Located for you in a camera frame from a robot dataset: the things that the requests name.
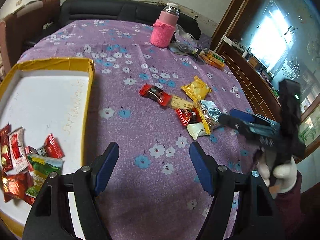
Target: green snack package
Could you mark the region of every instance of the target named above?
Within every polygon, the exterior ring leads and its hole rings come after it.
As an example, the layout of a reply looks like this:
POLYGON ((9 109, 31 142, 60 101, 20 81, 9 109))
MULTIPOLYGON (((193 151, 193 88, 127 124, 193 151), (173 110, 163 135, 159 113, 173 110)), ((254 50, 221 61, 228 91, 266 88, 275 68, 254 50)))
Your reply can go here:
POLYGON ((33 186, 26 190, 26 195, 35 198, 51 172, 61 174, 63 160, 37 154, 29 154, 28 160, 33 167, 33 186))

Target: pink knitted bottle cover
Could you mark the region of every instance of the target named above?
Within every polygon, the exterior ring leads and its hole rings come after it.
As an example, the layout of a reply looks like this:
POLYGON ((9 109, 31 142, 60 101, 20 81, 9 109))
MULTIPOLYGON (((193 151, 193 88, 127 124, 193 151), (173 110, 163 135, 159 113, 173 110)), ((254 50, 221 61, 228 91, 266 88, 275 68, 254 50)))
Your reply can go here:
POLYGON ((153 32, 150 37, 150 42, 160 48, 168 47, 175 27, 157 20, 153 24, 153 32))

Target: black leather headboard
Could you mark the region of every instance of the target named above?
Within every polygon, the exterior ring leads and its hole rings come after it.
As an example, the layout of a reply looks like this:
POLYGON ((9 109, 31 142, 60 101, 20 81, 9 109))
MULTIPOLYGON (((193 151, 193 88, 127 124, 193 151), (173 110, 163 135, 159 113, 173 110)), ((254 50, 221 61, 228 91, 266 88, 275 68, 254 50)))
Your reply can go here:
MULTIPOLYGON (((82 19, 109 19, 153 25, 163 8, 130 0, 66 0, 60 8, 59 24, 65 26, 82 19)), ((180 13, 177 23, 199 39, 201 31, 193 18, 180 13)))

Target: pink bottle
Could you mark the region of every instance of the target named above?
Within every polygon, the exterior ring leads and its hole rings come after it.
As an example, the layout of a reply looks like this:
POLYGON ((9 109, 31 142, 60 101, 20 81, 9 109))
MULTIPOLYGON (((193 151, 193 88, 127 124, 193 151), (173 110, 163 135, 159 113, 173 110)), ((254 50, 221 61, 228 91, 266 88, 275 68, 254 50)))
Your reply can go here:
POLYGON ((179 6, 174 3, 167 3, 167 6, 160 13, 159 19, 153 25, 150 42, 160 48, 166 48, 176 29, 179 19, 179 6))

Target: maroon sleeve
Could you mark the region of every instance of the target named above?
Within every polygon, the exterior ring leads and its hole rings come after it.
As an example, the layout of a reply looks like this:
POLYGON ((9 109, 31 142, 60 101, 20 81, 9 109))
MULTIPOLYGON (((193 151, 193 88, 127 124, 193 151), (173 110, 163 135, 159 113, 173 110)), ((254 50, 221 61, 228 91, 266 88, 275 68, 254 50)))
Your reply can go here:
POLYGON ((280 211, 287 238, 299 228, 304 219, 304 215, 300 209, 301 181, 302 175, 298 171, 296 185, 290 191, 278 194, 275 198, 276 206, 280 211))

